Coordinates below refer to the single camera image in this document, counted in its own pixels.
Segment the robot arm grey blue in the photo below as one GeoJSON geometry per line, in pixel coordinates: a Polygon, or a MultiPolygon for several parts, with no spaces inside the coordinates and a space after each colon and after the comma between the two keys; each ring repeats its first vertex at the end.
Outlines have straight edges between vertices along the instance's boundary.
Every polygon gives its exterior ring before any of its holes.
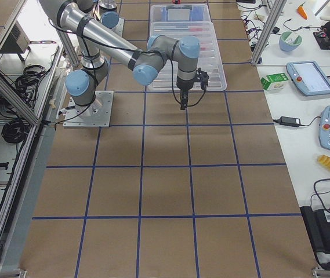
{"type": "Polygon", "coordinates": [[[77,36],[84,58],[89,68],[96,68],[94,59],[104,52],[132,72],[137,83],[147,86],[158,76],[167,62],[177,62],[177,78],[172,86],[180,90],[177,102],[180,108],[189,107],[188,93],[195,83],[200,83],[205,91],[209,76],[198,65],[200,42],[194,36],[180,40],[165,36],[151,36],[147,49],[128,42],[92,16],[93,1],[41,1],[43,11],[55,29],[77,36]]]}
{"type": "Polygon", "coordinates": [[[90,14],[105,27],[117,34],[122,34],[124,19],[118,15],[118,7],[113,0],[88,1],[76,0],[78,7],[87,14],[90,14]]]}

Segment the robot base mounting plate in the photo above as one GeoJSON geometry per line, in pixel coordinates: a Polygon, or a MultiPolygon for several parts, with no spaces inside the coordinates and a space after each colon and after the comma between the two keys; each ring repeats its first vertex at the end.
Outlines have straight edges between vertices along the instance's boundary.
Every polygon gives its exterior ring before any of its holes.
{"type": "Polygon", "coordinates": [[[93,128],[93,127],[110,127],[111,110],[113,106],[113,91],[96,91],[94,102],[90,107],[82,112],[85,108],[76,106],[72,97],[68,103],[74,106],[66,110],[66,121],[63,122],[65,128],[93,128]]]}

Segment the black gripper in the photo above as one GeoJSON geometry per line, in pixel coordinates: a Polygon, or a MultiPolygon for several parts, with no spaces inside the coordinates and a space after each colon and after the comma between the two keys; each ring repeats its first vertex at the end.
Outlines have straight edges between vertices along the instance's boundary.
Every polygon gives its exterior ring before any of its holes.
{"type": "Polygon", "coordinates": [[[176,86],[180,90],[180,109],[185,110],[188,106],[188,99],[183,99],[183,93],[188,93],[188,91],[193,88],[194,81],[177,78],[176,86]]]}

